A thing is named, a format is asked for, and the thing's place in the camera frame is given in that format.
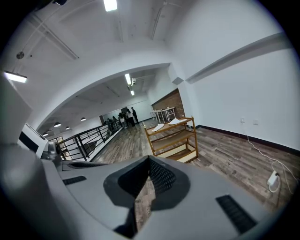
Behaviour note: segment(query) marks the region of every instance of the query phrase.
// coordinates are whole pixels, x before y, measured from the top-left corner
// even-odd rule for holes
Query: white power adapter
[[[275,183],[275,181],[276,181],[276,179],[277,179],[277,172],[273,171],[272,175],[271,175],[270,178],[268,179],[267,184],[268,184],[269,186],[273,186],[274,183]]]

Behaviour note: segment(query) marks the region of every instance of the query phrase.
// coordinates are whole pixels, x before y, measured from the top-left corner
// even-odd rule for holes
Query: white table
[[[169,116],[174,115],[174,117],[176,118],[174,108],[175,107],[169,107],[169,108],[166,108],[163,110],[160,109],[160,110],[152,111],[152,112],[150,112],[150,114],[151,114],[152,119],[155,119],[159,123],[161,122],[159,114],[161,114],[161,119],[164,121],[164,123],[165,123],[164,115],[165,115],[165,118],[167,119],[167,121],[170,122],[171,120],[170,120]]]
[[[160,122],[159,114],[158,114],[159,111],[160,111],[160,110],[152,111],[152,112],[150,112],[150,114],[151,114],[151,118],[152,118],[153,120],[156,120],[156,121],[159,121],[159,122]]]

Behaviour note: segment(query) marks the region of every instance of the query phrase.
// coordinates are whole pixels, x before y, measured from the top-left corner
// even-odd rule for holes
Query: wooden shelving unit
[[[198,157],[197,144],[196,146],[193,146],[188,141],[189,137],[194,136],[195,143],[197,143],[197,135],[196,135],[194,118],[179,118],[179,120],[184,120],[184,121],[175,125],[169,125],[169,122],[166,122],[165,125],[156,132],[152,132],[152,130],[155,127],[151,127],[147,129],[147,127],[144,125],[145,133],[154,156],[168,158],[183,163],[189,162],[192,159]],[[186,123],[190,121],[193,122],[193,131],[187,130]],[[155,134],[164,133],[165,131],[170,130],[172,128],[176,128],[178,126],[184,126],[185,129],[181,129],[179,131],[165,135],[158,139],[154,139],[154,140],[150,139],[151,136]],[[176,146],[169,150],[156,153],[159,150],[170,147],[179,142],[183,142],[183,143],[180,146]]]

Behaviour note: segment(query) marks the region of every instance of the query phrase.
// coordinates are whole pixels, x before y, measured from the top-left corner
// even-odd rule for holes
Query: brick wall
[[[184,115],[182,100],[178,89],[170,92],[168,95],[152,104],[152,107],[156,110],[164,109],[167,107],[175,107],[176,118],[180,118],[182,117],[182,115]]]

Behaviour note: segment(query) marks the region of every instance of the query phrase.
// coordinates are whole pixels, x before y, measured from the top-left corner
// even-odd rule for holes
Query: white ceiling
[[[185,0],[167,2],[182,6]],[[153,40],[164,40],[181,10],[171,4],[164,5],[164,0],[118,0],[117,3],[118,9],[111,12],[105,11],[103,0],[67,0],[63,6],[51,3],[29,14],[20,24],[0,64],[4,70],[28,77],[25,84],[16,82],[15,86],[33,109],[40,109],[42,97],[50,98],[51,91],[67,85],[60,77],[64,66],[89,56],[105,44],[151,38],[157,16]],[[21,50],[25,57],[18,60],[15,56]],[[135,91],[145,92],[149,83],[137,81]],[[100,84],[67,102],[40,129],[49,129],[56,120],[68,123],[88,104],[113,98],[114,92],[107,87],[117,94],[129,93],[122,77]]]
[[[146,92],[147,86],[154,80],[156,69],[144,70],[131,73],[130,77],[136,78],[136,82],[131,89],[136,95]],[[48,130],[53,130],[55,122],[61,123],[63,126],[73,126],[73,120],[76,116],[86,117],[83,112],[94,104],[107,104],[115,99],[132,98],[128,89],[125,76],[119,76],[105,83],[101,83],[69,100],[61,108],[55,111],[47,121],[39,128],[39,132],[43,133]]]

